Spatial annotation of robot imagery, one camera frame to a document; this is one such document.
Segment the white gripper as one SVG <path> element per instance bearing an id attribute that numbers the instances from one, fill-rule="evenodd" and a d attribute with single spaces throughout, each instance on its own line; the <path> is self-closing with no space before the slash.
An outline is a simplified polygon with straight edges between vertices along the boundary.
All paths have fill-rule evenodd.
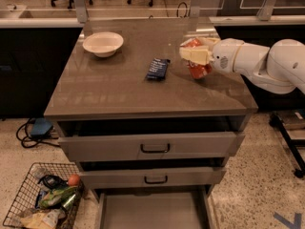
<path id="1" fill-rule="evenodd" d="M 199 37 L 199 41 L 204 46 L 181 47 L 180 56 L 199 65 L 207 65 L 212 61 L 212 67 L 223 73 L 234 71 L 234 60 L 244 41 L 233 38 L 220 40 L 212 37 Z"/>

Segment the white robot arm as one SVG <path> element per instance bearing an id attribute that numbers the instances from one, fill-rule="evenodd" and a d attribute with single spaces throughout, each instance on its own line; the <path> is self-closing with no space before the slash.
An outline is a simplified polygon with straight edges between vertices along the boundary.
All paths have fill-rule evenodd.
<path id="1" fill-rule="evenodd" d="M 293 39 L 266 47 L 234 38 L 196 37 L 183 42 L 179 54 L 223 73 L 239 73 L 273 94 L 288 94 L 295 88 L 305 94 L 305 45 Z"/>

